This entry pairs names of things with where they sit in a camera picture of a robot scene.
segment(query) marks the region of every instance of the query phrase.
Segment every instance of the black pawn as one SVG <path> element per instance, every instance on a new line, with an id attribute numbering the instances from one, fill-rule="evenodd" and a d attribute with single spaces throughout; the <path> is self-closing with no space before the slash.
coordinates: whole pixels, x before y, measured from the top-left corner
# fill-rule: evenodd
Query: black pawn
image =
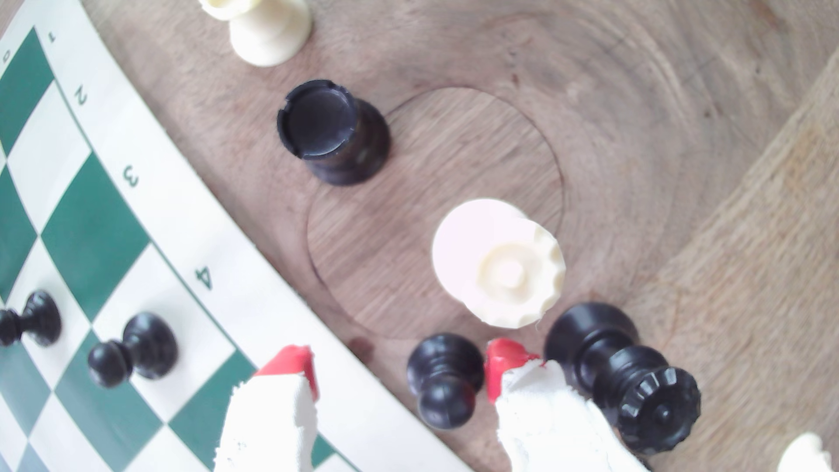
<path id="1" fill-rule="evenodd" d="M 93 346 L 87 355 L 91 378 L 99 386 L 113 388 L 136 371 L 147 379 L 168 374 L 178 359 L 178 344 L 172 330 L 160 317 L 140 313 L 122 332 L 122 342 L 107 341 Z"/>
<path id="2" fill-rule="evenodd" d="M 425 424 L 461 427 L 475 412 L 475 394 L 483 386 L 481 351 L 457 334 L 431 336 L 408 359 L 408 385 Z"/>
<path id="3" fill-rule="evenodd" d="M 700 415 L 693 376 L 639 345 L 632 320 L 606 303 L 576 305 L 556 320 L 545 358 L 559 362 L 569 382 L 591 394 L 637 453 L 671 450 Z"/>
<path id="4" fill-rule="evenodd" d="M 11 346 L 20 340 L 23 333 L 28 333 L 44 347 L 50 346 L 61 335 L 61 316 L 47 292 L 33 292 L 20 316 L 14 310 L 0 310 L 0 346 Z"/>
<path id="5" fill-rule="evenodd" d="M 279 138 L 317 178 L 349 186 L 382 167 L 390 131 L 373 105 L 327 80 L 298 85 L 285 100 L 277 115 Z"/>

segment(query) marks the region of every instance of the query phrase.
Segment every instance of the white fabric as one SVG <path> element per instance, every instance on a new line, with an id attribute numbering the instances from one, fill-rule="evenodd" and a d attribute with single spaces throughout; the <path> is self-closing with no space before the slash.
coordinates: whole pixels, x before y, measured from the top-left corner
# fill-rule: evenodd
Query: white fabric
<path id="1" fill-rule="evenodd" d="M 787 446 L 778 472 L 833 472 L 831 454 L 821 449 L 821 438 L 804 433 Z"/>
<path id="2" fill-rule="evenodd" d="M 316 415 L 303 374 L 253 377 L 233 389 L 215 472 L 311 472 Z"/>
<path id="3" fill-rule="evenodd" d="M 505 372 L 496 400 L 498 440 L 513 472 L 648 472 L 600 408 L 565 383 L 555 361 Z"/>

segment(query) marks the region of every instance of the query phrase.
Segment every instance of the piece top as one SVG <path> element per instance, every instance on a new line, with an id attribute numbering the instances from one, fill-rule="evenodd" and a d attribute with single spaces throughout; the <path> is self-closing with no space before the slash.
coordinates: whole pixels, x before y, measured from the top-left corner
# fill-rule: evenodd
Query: piece top
<path id="1" fill-rule="evenodd" d="M 431 257 L 446 291 L 500 328 L 541 319 L 565 281 L 556 238 L 516 207 L 491 198 L 452 210 L 437 229 Z"/>
<path id="2" fill-rule="evenodd" d="M 277 117 L 277 130 L 285 148 L 301 159 L 328 157 L 356 131 L 355 98 L 332 81 L 308 81 L 285 99 L 285 108 Z"/>

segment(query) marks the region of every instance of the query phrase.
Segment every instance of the vinyl chess mat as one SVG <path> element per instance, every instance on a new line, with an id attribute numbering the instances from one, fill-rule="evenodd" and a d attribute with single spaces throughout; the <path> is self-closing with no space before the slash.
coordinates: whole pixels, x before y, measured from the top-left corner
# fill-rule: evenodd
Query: vinyl chess mat
<path id="1" fill-rule="evenodd" d="M 286 344 L 315 352 L 315 470 L 468 470 L 227 216 L 77 0 L 24 3 L 0 55 L 0 303 L 45 290 L 63 323 L 0 349 L 0 472 L 212 470 L 233 386 Z M 171 326 L 175 368 L 97 387 L 87 354 L 139 312 Z"/>

